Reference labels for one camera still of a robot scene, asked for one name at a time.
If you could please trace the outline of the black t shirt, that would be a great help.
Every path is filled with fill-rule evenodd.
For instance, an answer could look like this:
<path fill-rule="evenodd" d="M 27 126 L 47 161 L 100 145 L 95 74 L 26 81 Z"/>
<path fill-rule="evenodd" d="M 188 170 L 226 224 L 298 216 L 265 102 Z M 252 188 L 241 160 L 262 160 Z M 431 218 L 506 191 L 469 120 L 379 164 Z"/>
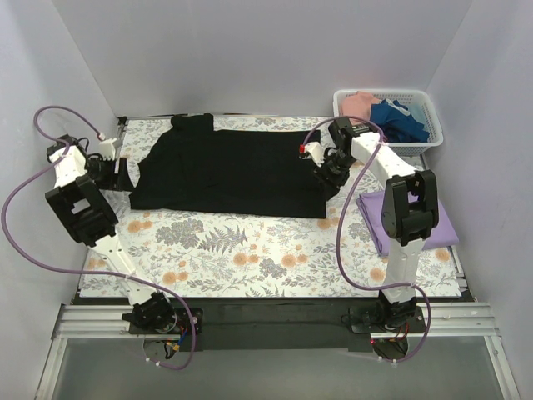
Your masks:
<path fill-rule="evenodd" d="M 299 157 L 307 134 L 215 129 L 211 114 L 174 116 L 138 164 L 131 207 L 323 219 L 315 165 Z"/>

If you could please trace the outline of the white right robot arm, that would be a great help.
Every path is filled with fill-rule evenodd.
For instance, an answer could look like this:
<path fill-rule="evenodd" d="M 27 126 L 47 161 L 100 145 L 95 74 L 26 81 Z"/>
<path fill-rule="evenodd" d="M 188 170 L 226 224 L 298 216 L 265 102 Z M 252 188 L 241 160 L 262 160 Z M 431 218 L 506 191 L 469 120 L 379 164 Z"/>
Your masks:
<path fill-rule="evenodd" d="M 439 222 L 436 175 L 417 170 L 399 157 L 375 123 L 360 118 L 355 127 L 353 120 L 326 119 L 333 146 L 324 147 L 306 137 L 299 153 L 315 163 L 314 176 L 328 198 L 339 193 L 357 161 L 364 164 L 364 173 L 372 173 L 384 187 L 381 223 L 390 239 L 386 277 L 373 289 L 378 294 L 375 303 L 356 307 L 351 321 L 356 332 L 374 328 L 392 332 L 406 328 L 417 316 L 416 297 L 423 293 L 416 285 L 420 253 Z"/>

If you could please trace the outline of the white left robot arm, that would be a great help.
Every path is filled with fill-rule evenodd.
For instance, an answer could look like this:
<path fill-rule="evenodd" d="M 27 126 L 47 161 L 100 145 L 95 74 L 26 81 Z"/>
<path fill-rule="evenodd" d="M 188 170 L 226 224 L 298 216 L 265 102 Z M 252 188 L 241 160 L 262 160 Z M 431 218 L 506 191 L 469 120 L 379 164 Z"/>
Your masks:
<path fill-rule="evenodd" d="M 45 198 L 71 238 L 95 252 L 106 271 L 118 279 L 132 305 L 122 319 L 143 331 L 169 333 L 177 325 L 177 313 L 166 295 L 147 285 L 148 278 L 135 267 L 118 236 L 117 215 L 102 194 L 134 189 L 127 160 L 117 155 L 120 144 L 118 139 L 107 139 L 99 152 L 89 154 L 78 138 L 61 136 L 47 149 L 56 182 Z"/>

